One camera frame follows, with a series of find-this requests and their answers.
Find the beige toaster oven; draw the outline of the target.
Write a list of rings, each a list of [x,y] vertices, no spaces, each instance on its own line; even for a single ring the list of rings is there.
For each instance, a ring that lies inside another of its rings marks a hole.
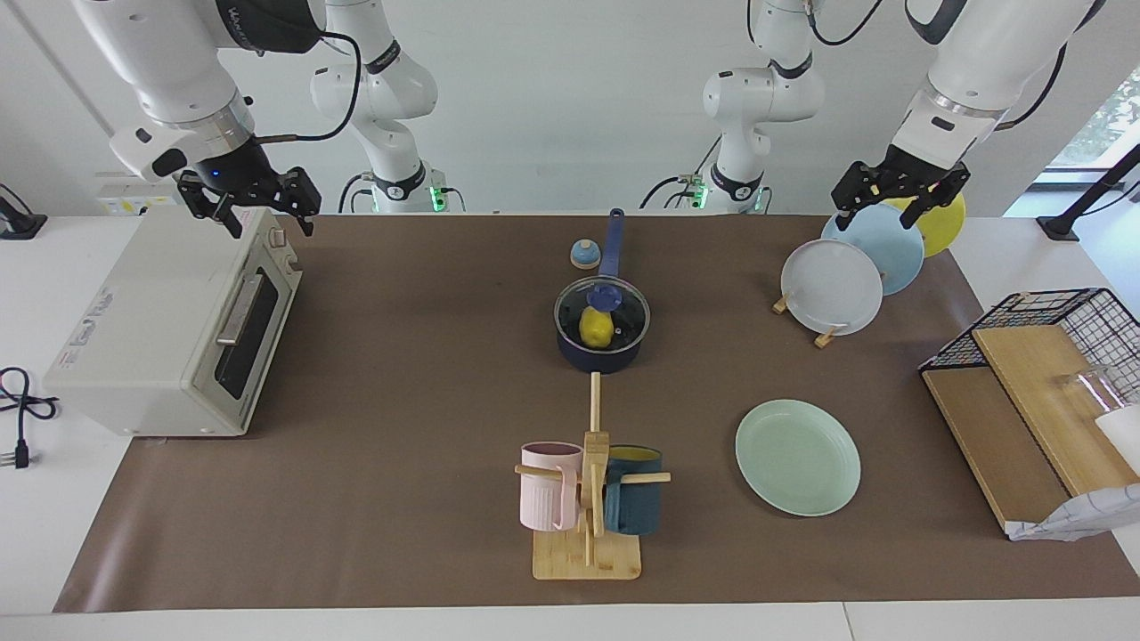
[[[235,216],[239,237],[182,206],[144,216],[46,390],[115,435],[245,435],[303,271],[269,208]]]

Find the mint green plate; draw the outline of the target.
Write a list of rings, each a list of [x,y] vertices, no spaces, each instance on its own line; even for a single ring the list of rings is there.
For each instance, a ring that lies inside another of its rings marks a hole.
[[[772,399],[749,409],[734,451],[746,486],[788,516],[834,514],[860,490],[858,446],[839,419],[809,401]]]

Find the glass lid with blue knob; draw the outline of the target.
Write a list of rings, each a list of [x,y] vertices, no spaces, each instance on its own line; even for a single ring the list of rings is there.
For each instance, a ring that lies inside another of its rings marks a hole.
[[[588,340],[583,316],[606,317],[612,325],[609,344]],[[559,339],[586,352],[630,352],[643,344],[652,313],[648,298],[626,279],[591,276],[575,279],[555,297],[553,318]]]

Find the clear drinking glass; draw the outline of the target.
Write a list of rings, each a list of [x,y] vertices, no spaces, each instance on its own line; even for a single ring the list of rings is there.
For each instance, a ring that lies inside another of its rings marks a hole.
[[[1135,406],[1125,393],[1119,370],[1108,365],[1088,366],[1086,370],[1059,378],[1060,388],[1070,404],[1104,417],[1112,411]]]

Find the white power strip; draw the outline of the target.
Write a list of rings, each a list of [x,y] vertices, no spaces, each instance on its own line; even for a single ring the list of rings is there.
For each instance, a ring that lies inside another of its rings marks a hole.
[[[105,216],[146,216],[154,206],[182,206],[176,194],[176,182],[163,179],[146,182],[127,171],[97,172],[97,202]]]

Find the white plastic container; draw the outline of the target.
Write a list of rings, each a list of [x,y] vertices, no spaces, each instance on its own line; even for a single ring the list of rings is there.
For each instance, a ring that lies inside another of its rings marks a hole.
[[[1140,477],[1140,404],[1106,411],[1096,417],[1096,425]]]

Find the brown table mat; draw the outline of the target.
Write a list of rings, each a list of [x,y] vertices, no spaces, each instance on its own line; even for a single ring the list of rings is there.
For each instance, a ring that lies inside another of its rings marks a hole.
[[[596,216],[332,216],[249,435],[131,443],[57,612],[593,602],[1135,597],[1108,534],[1010,542],[917,373],[980,315],[951,255],[824,350],[769,313],[819,216],[630,216],[620,271],[652,309],[602,383],[616,443],[663,452],[636,581],[535,581],[520,448],[579,441],[588,375],[552,309]],[[772,399],[839,419],[846,508],[798,518],[738,471],[738,422]]]

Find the light wooden shelf board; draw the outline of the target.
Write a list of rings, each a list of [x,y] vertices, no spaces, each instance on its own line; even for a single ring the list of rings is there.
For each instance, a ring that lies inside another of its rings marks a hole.
[[[1073,498],[1140,482],[1096,425],[1094,401],[1070,388],[1090,364],[1062,326],[975,328],[972,338]]]

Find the white checked cloth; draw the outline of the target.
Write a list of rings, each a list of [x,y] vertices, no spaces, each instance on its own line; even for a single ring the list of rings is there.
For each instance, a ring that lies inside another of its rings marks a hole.
[[[1140,524],[1140,482],[1104,488],[1066,500],[1039,524],[1005,521],[1003,532],[1011,542],[1054,539],[1075,542],[1104,532]]]

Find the dark teal mug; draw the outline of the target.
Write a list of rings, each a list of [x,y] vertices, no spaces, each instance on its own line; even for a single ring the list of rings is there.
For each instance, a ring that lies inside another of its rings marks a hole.
[[[604,478],[603,510],[606,532],[645,536],[659,527],[659,482],[622,482],[627,474],[653,474],[663,470],[661,451],[632,443],[618,443],[609,451]]]

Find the dark wooden shelf board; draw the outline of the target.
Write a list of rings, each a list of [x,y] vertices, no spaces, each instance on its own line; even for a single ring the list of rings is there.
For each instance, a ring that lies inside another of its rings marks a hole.
[[[993,370],[925,370],[921,378],[1002,529],[1042,524],[1070,500]]]

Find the pink ribbed mug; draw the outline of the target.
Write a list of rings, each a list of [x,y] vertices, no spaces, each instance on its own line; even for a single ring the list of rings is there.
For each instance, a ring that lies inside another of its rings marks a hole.
[[[526,443],[521,447],[522,466],[546,469],[554,474],[521,474],[520,524],[534,532],[572,532],[577,527],[581,513],[583,454],[585,451],[578,443]]]

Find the yellow potato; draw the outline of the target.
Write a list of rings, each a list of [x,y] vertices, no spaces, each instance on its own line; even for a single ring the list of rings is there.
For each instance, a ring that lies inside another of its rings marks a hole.
[[[581,344],[595,352],[606,350],[614,341],[614,318],[612,313],[602,313],[594,307],[583,308],[579,318],[579,336]]]

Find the yellow plate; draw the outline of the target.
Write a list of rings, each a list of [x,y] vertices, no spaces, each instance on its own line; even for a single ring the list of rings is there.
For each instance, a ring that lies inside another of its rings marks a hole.
[[[964,195],[958,194],[948,206],[933,206],[917,219],[911,228],[904,230],[899,216],[912,206],[917,198],[888,198],[883,204],[894,210],[886,216],[886,232],[879,232],[879,240],[888,248],[904,252],[904,255],[937,255],[956,240],[962,232],[966,219]]]

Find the wooden plate rack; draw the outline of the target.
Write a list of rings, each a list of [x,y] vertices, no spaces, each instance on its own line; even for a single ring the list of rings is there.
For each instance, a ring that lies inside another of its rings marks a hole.
[[[814,309],[811,305],[798,303],[795,300],[795,292],[787,291],[783,293],[775,303],[769,306],[772,313],[775,315],[783,315],[783,313],[793,313],[796,320],[806,326],[806,328],[819,328],[816,336],[813,340],[813,344],[819,349],[826,349],[828,344],[831,344],[837,336],[839,328],[848,328],[850,323],[840,323],[840,320],[826,320],[826,318],[819,317],[814,315]]]

